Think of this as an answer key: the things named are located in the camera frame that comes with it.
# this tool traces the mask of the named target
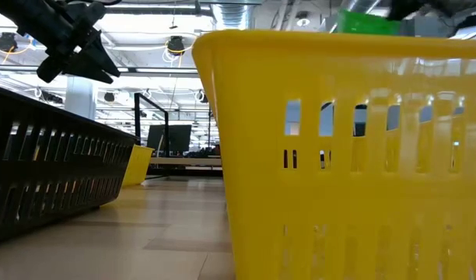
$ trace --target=ceiling duct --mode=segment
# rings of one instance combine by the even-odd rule
[[[340,10],[346,9],[350,12],[371,12],[381,0],[344,0],[340,5]]]
[[[212,11],[218,29],[249,29],[252,25],[254,5],[214,4]]]
[[[210,5],[201,5],[196,9],[192,4],[120,4],[107,6],[107,14],[132,14],[132,15],[182,15],[182,16],[211,16]]]

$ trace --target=ceiling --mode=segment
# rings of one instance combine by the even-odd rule
[[[323,18],[337,13],[342,0],[299,1],[297,11],[306,11],[310,21],[306,26],[297,26],[293,21],[292,30],[319,32]],[[190,75],[174,74],[174,69],[193,69],[191,47],[196,38],[204,33],[222,29],[271,29],[277,24],[282,7],[281,0],[205,0],[200,1],[202,12],[194,14],[194,2],[175,0],[157,2],[152,0],[124,0],[115,6],[97,24],[102,30],[102,42],[114,63],[121,68],[169,68],[171,74],[151,71],[145,74],[126,75],[104,84],[94,82],[98,89],[96,120],[134,134],[132,113],[133,93],[144,92],[151,101],[170,110],[172,124],[192,124],[194,126],[192,145],[194,149],[208,143],[208,104],[197,101],[196,93],[202,90],[201,81],[193,70]],[[383,0],[374,14],[384,15],[390,0]],[[462,10],[476,5],[474,1],[449,0],[448,5]],[[284,19],[286,25],[289,16]],[[0,34],[15,32],[16,26],[0,15]],[[182,36],[186,51],[180,57],[167,54],[166,42],[171,36]],[[39,65],[47,55],[45,47],[30,39],[16,36],[17,54],[7,55],[0,51],[0,65]],[[49,91],[66,100],[67,76],[58,76],[47,84],[33,72],[0,71],[0,86],[39,99],[36,88]],[[115,93],[116,100],[107,102],[106,92]],[[153,111],[143,119],[142,138],[146,139],[149,125],[160,122]],[[211,121],[211,145],[219,142],[215,122]]]

